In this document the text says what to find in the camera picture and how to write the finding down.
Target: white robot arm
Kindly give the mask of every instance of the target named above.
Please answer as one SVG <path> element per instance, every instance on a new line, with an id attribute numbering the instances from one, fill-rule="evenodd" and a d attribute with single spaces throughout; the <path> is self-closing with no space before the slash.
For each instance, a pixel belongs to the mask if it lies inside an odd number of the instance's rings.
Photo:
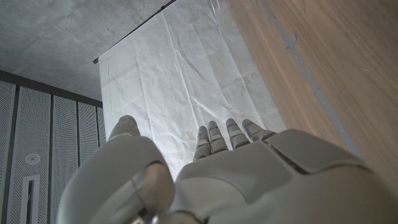
<path id="1" fill-rule="evenodd" d="M 298 130 L 250 120 L 199 128 L 175 182 L 155 144 L 123 116 L 65 188 L 58 223 L 398 223 L 398 200 L 361 160 Z"/>

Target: concrete ceiling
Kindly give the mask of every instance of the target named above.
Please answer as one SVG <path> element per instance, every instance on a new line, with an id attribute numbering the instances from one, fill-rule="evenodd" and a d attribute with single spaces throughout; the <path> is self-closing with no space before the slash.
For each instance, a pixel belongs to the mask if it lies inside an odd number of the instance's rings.
<path id="1" fill-rule="evenodd" d="M 3 0 L 0 70 L 101 100 L 93 60 L 170 0 Z"/>

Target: white backdrop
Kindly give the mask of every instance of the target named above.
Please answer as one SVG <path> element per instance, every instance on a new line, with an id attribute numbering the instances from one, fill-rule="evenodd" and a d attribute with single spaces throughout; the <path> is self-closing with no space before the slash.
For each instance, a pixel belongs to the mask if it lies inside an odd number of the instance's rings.
<path id="1" fill-rule="evenodd" d="M 219 26 L 209 2 L 175 1 L 99 58 L 107 136 L 132 115 L 174 178 L 192 161 L 198 127 L 211 120 L 229 147 L 228 118 L 286 129 L 238 27 Z"/>

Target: acoustic panel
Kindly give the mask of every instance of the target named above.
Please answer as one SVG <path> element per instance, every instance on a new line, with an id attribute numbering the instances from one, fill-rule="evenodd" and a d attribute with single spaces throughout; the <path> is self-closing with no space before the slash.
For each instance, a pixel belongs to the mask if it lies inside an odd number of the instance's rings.
<path id="1" fill-rule="evenodd" d="M 78 168 L 76 101 L 54 96 L 50 223 L 57 222 L 63 190 Z"/>
<path id="2" fill-rule="evenodd" d="M 32 183 L 39 187 L 39 201 L 30 202 L 37 205 L 28 211 L 37 211 L 30 217 L 31 223 L 47 223 L 47 194 L 49 179 L 49 145 L 50 145 L 50 104 L 51 96 L 36 90 L 21 87 L 19 92 L 16 132 L 7 208 L 7 223 L 20 223 L 22 216 L 22 188 L 25 177 L 36 176 L 39 181 Z"/>
<path id="3" fill-rule="evenodd" d="M 16 86 L 0 82 L 0 220 L 7 173 L 9 140 Z"/>
<path id="4" fill-rule="evenodd" d="M 104 109 L 97 108 L 97 116 L 98 116 L 99 146 L 101 146 L 106 142 Z"/>
<path id="5" fill-rule="evenodd" d="M 80 165 L 98 149 L 95 106 L 78 103 Z"/>

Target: wood grain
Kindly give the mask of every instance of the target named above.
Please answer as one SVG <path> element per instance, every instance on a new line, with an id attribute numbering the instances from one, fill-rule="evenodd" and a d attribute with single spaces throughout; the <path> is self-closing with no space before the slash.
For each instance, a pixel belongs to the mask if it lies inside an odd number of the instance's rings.
<path id="1" fill-rule="evenodd" d="M 364 160 L 398 192 L 398 3 L 267 0 Z M 289 128 L 344 146 L 261 0 L 229 1 Z"/>

